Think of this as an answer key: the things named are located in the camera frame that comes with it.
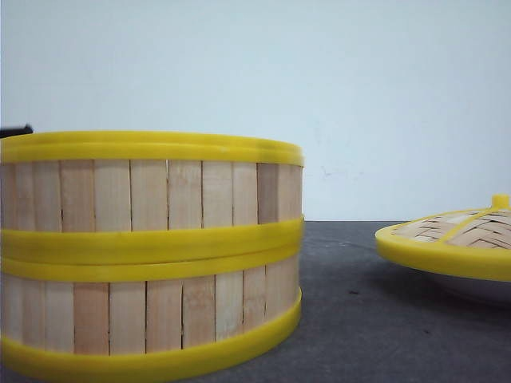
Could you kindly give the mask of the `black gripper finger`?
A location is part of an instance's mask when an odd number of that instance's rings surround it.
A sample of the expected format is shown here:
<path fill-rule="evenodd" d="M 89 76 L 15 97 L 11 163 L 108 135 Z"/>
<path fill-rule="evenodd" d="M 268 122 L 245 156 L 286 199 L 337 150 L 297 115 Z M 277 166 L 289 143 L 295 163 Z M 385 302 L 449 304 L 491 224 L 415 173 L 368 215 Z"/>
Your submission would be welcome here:
<path fill-rule="evenodd" d="M 5 139 L 11 136 L 21 136 L 33 133 L 33 128 L 30 124 L 24 124 L 19 126 L 1 127 L 0 138 Z"/>

